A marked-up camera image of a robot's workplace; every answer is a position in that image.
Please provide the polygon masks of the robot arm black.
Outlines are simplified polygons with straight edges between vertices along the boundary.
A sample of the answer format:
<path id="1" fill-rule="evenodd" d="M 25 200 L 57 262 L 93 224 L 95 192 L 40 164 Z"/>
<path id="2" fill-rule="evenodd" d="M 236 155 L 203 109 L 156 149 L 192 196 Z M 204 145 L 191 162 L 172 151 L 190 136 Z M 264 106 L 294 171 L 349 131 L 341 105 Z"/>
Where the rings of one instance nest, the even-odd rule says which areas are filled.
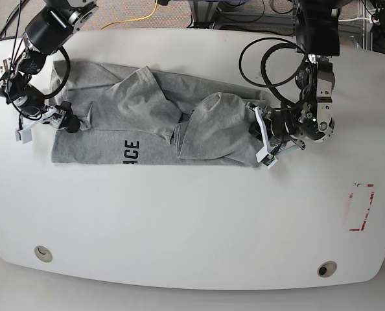
<path id="1" fill-rule="evenodd" d="M 270 90 L 280 102 L 278 108 L 250 105 L 256 121 L 249 131 L 263 142 L 256 153 L 257 162 L 272 168 L 279 154 L 289 148 L 304 149 L 305 139 L 322 142 L 332 136 L 335 122 L 332 118 L 332 92 L 335 75 L 331 57 L 340 54 L 338 17 L 340 1 L 294 1 L 293 20 L 296 41 L 274 38 L 262 56 L 260 73 L 262 83 L 250 80 L 239 67 L 241 77 L 253 86 Z M 303 55 L 296 71 L 282 82 L 273 83 L 268 78 L 267 61 L 282 49 L 293 49 Z"/>
<path id="2" fill-rule="evenodd" d="M 56 129 L 76 133 L 80 121 L 71 103 L 49 105 L 65 87 L 71 72 L 71 61 L 64 44 L 77 33 L 98 10 L 96 1 L 46 1 L 43 9 L 26 26 L 20 43 L 13 45 L 11 57 L 0 66 L 0 97 L 19 113 L 15 130 L 17 141 L 29 143 L 32 128 L 48 124 Z M 30 84 L 45 65 L 48 56 L 60 52 L 65 60 L 65 74 L 60 85 L 48 94 Z"/>

